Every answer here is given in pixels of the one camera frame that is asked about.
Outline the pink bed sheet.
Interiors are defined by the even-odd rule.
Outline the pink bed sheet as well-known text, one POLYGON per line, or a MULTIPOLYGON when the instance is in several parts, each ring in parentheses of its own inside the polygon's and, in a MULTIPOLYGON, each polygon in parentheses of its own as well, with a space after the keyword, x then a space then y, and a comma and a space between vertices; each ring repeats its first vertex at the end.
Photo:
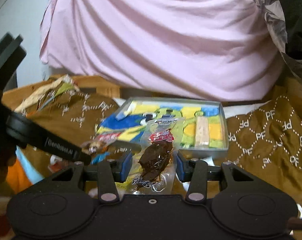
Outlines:
POLYGON ((284 66, 253 0, 49 0, 39 57, 73 74, 219 101, 262 99, 284 66))

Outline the dark dried fruit packet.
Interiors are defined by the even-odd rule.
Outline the dark dried fruit packet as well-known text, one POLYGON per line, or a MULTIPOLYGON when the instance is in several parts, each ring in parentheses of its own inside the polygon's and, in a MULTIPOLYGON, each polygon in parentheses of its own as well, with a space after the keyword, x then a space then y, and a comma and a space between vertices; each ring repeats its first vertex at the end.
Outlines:
POLYGON ((159 118, 147 123, 141 152, 128 177, 131 194, 169 194, 173 187, 185 118, 159 118))

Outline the rice puff bar packet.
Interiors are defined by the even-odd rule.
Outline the rice puff bar packet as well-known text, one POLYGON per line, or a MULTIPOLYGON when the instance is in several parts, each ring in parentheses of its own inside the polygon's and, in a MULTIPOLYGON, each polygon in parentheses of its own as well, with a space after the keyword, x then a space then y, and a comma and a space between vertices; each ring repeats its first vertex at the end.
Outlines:
POLYGON ((195 147, 208 147, 209 143, 208 118, 206 116, 198 116, 195 126, 195 147))

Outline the red cookie snack packet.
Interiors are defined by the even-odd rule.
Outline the red cookie snack packet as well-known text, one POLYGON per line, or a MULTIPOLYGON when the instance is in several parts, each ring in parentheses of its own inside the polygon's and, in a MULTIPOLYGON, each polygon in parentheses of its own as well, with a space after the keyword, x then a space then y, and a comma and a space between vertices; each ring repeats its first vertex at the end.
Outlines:
POLYGON ((124 131, 107 131, 102 134, 98 134, 91 141, 84 142, 80 148, 88 155, 102 154, 107 152, 111 148, 119 148, 124 150, 133 150, 133 152, 140 152, 141 145, 136 142, 124 141, 120 139, 120 136, 124 131))

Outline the brown patterned blanket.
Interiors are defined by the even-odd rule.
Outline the brown patterned blanket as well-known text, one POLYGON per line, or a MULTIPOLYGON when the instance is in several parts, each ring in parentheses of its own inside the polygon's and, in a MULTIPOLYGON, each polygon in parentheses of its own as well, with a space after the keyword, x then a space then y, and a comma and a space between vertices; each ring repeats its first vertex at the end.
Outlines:
MULTIPOLYGON (((59 95, 45 109, 29 105, 31 120, 80 145, 120 107, 120 100, 98 93, 59 95)), ((287 77, 272 89, 270 101, 226 105, 228 161, 288 193, 302 217, 302 83, 287 77)))

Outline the silver metal tray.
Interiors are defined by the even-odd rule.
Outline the silver metal tray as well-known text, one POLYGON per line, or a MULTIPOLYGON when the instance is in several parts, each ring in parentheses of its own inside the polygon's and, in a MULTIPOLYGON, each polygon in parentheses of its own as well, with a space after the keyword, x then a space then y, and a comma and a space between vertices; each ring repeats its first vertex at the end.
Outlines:
POLYGON ((97 135, 115 133, 119 141, 138 144, 145 129, 151 139, 160 138, 159 128, 177 138, 180 150, 194 158, 220 158, 227 155, 225 113, 216 101, 133 97, 96 125, 97 135))

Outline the grey patterned cloth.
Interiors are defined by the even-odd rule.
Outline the grey patterned cloth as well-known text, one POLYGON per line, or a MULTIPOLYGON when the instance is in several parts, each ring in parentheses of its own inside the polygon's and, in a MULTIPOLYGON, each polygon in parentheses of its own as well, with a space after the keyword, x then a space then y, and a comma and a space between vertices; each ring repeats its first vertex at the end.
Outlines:
POLYGON ((302 0, 253 1, 286 65, 302 80, 302 0))

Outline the colourful drawing paper liner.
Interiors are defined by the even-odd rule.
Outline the colourful drawing paper liner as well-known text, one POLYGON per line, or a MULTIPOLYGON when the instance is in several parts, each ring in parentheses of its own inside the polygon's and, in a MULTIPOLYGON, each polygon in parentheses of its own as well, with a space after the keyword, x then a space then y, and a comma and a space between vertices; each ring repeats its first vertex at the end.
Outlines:
POLYGON ((116 132, 119 140, 139 143, 147 124, 164 118, 184 121, 172 128, 182 132, 181 148, 227 147, 222 107, 201 100, 132 98, 96 125, 96 134, 116 132))

